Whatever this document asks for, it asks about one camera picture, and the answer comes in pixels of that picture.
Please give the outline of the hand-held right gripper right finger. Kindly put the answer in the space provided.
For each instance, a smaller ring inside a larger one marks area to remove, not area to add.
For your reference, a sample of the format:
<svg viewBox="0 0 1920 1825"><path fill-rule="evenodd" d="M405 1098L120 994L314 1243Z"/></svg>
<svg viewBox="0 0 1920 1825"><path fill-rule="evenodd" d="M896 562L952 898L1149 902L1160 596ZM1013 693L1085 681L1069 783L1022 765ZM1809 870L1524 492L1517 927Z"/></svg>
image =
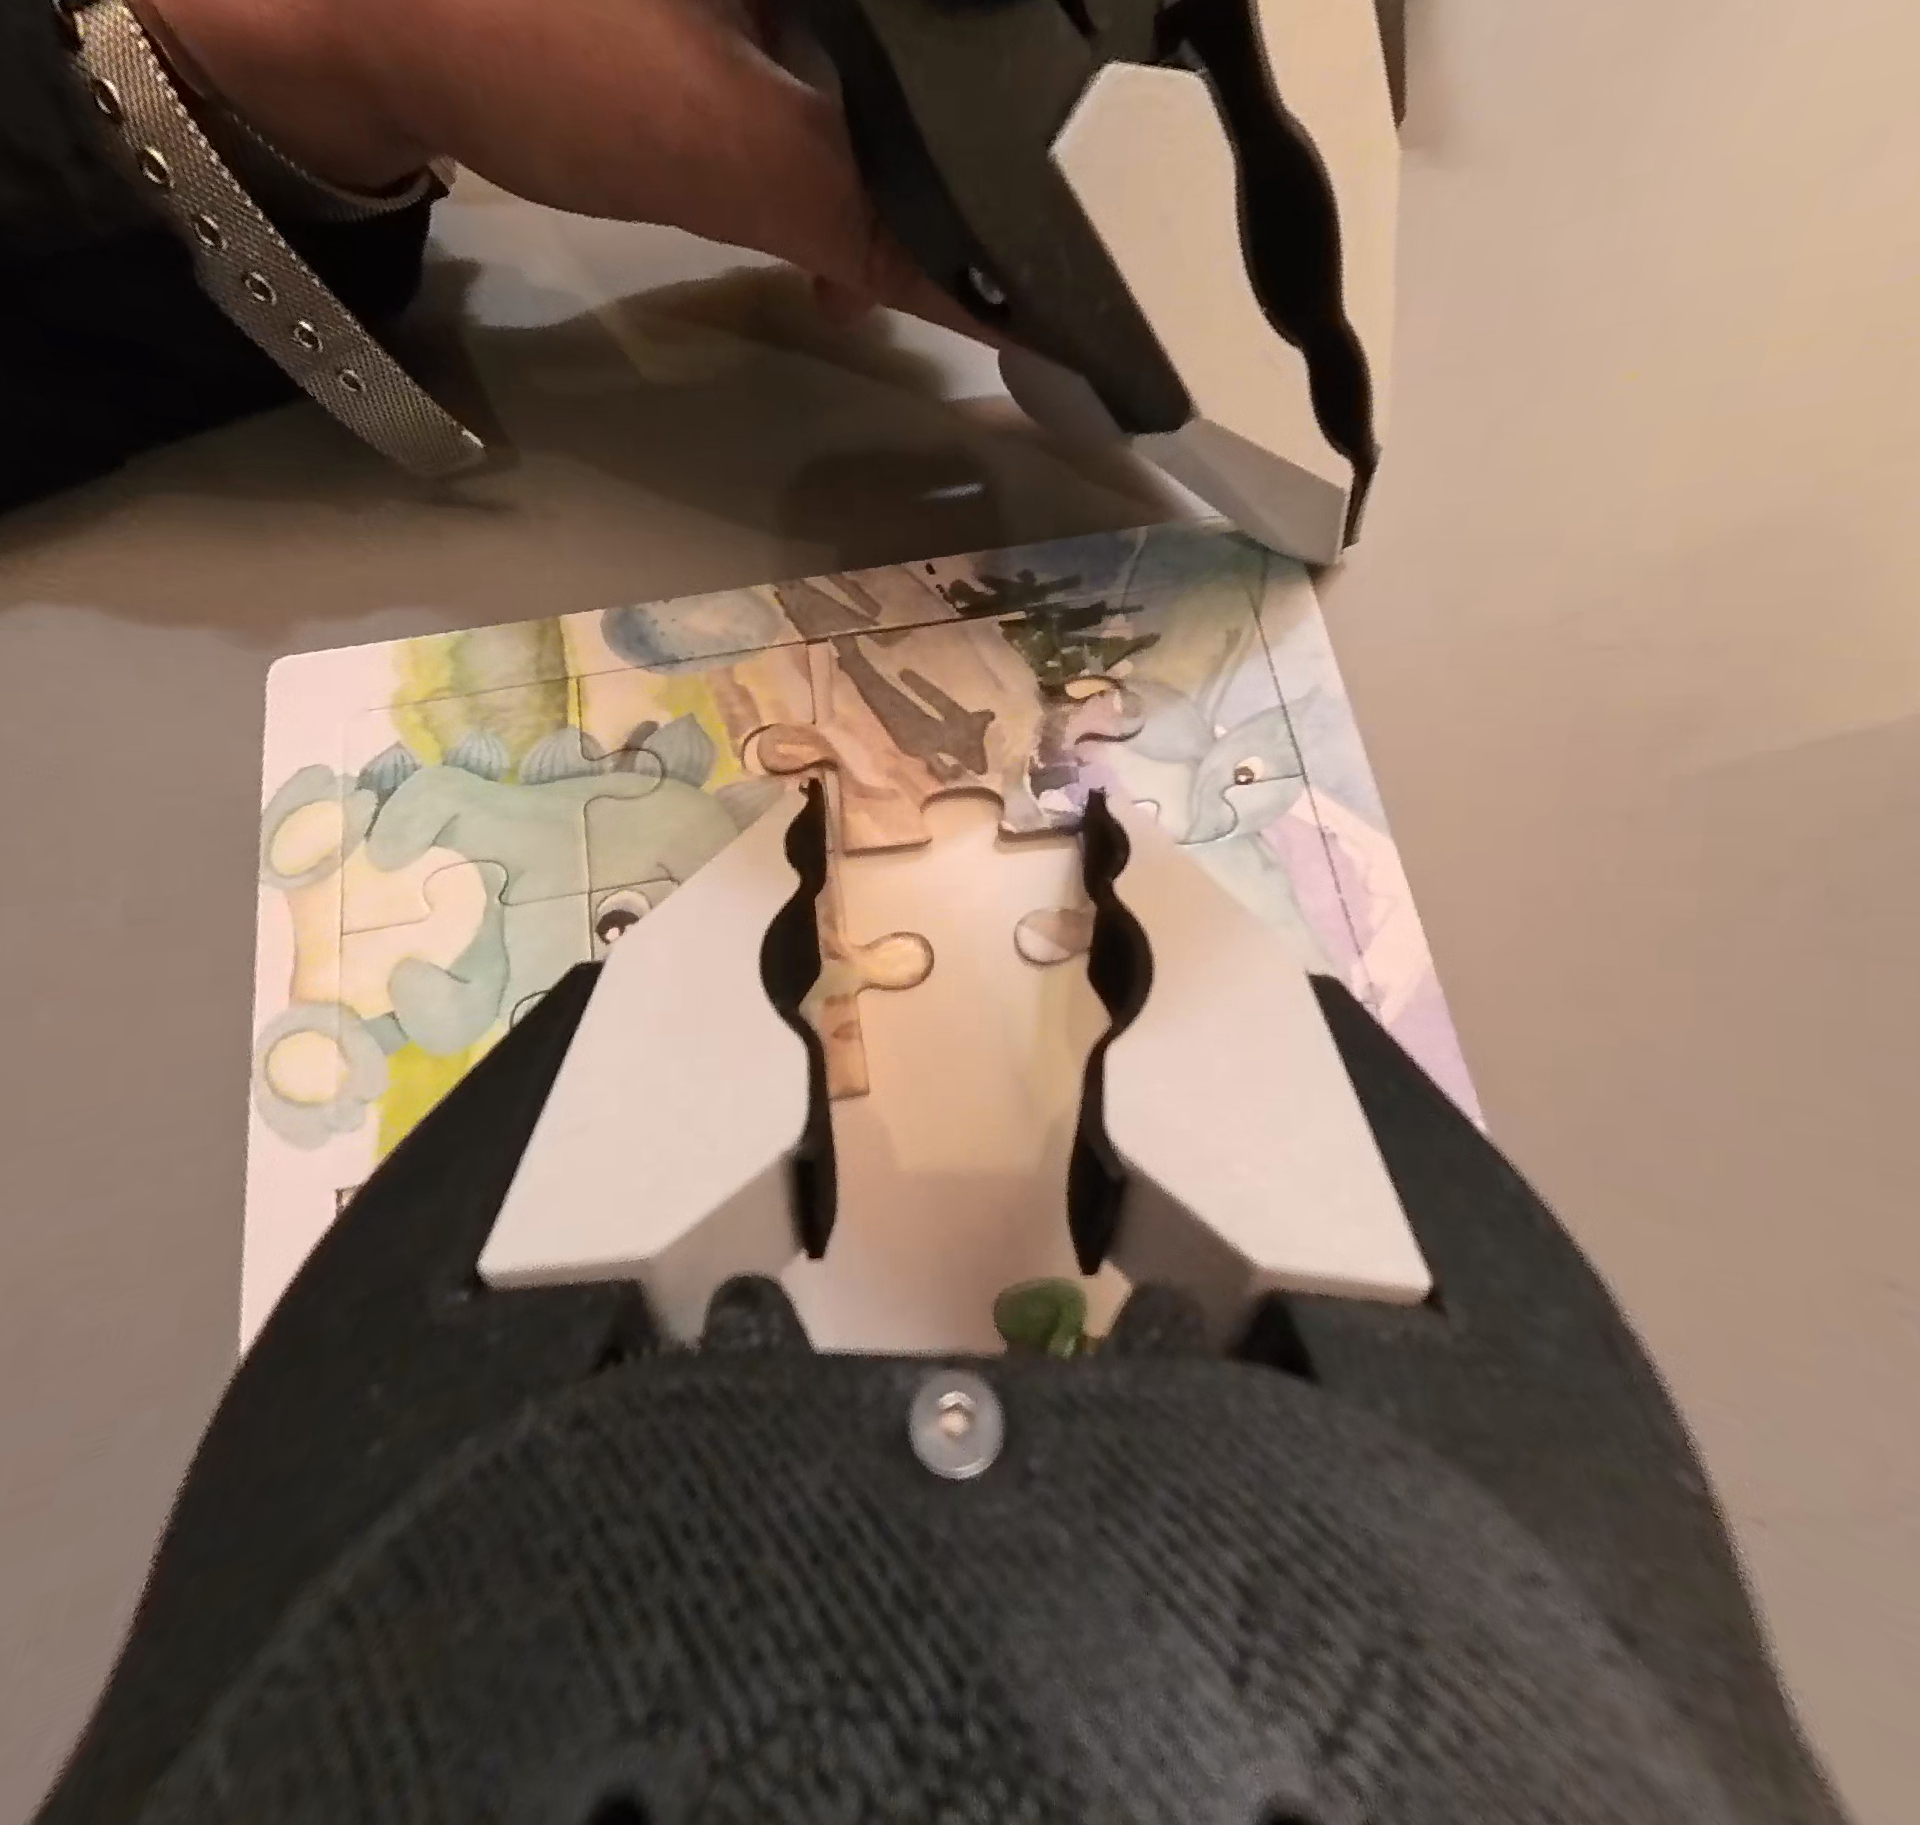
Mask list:
<svg viewBox="0 0 1920 1825"><path fill-rule="evenodd" d="M1079 859L1107 1021L1069 1142L1077 1270L1184 1292L1217 1343L1270 1294L1424 1304L1435 1277L1291 937L1107 792Z"/></svg>

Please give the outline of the dinosaur puzzle board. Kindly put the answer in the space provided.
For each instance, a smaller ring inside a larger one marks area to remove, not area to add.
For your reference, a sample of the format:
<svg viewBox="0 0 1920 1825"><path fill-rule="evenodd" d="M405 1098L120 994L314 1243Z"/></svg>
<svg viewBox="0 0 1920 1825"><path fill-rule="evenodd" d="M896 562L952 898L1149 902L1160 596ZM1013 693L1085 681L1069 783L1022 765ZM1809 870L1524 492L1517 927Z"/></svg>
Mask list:
<svg viewBox="0 0 1920 1825"><path fill-rule="evenodd" d="M1219 527L1140 527L288 658L267 677L249 1344L358 1184L571 965L602 959L801 778L748 738L811 716L809 647L964 614L1132 607L1140 734L1102 788L1151 815L1482 1126L1310 577ZM1073 848L989 798L847 855L826 917L839 1224L790 1285L814 1334L993 1343L1066 1277L1084 980Z"/></svg>

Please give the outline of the person's left hand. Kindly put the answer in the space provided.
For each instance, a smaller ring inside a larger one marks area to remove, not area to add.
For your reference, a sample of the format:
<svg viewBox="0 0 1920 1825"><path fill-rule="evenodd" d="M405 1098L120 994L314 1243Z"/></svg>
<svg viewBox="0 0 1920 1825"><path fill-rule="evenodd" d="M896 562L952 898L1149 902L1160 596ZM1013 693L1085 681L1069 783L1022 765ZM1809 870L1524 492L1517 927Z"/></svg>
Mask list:
<svg viewBox="0 0 1920 1825"><path fill-rule="evenodd" d="M661 226L1002 346L885 228L844 112L765 0L133 0L190 82L306 171L383 193L432 160L574 214Z"/></svg>

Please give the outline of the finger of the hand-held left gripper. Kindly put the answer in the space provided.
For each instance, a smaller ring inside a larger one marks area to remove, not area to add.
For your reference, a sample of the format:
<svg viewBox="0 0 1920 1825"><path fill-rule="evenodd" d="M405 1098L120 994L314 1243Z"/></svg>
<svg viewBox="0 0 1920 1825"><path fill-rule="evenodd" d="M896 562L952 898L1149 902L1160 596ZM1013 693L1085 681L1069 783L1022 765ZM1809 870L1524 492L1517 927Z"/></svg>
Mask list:
<svg viewBox="0 0 1920 1825"><path fill-rule="evenodd" d="M1339 302L1372 388L1372 446L1395 398L1404 0L1260 0L1285 112L1317 149L1339 212Z"/></svg>
<svg viewBox="0 0 1920 1825"><path fill-rule="evenodd" d="M1114 264L1188 399L1127 434L1066 361L1007 360L1034 417L1114 437L1270 551L1339 563L1378 449L1372 388L1339 302L1339 212L1285 112L1260 0L1147 10L1144 64L1102 64L1051 140L1051 166Z"/></svg>

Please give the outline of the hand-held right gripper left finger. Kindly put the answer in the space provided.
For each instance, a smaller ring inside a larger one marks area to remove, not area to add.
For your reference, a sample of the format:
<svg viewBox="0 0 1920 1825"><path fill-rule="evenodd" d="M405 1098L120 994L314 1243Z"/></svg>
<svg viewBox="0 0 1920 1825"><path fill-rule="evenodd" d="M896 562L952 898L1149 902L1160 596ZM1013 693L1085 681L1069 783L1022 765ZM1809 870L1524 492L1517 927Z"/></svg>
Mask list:
<svg viewBox="0 0 1920 1825"><path fill-rule="evenodd" d="M772 807L609 949L477 1257L492 1290L637 1285L696 1337L736 1277L837 1222L821 976L823 788Z"/></svg>

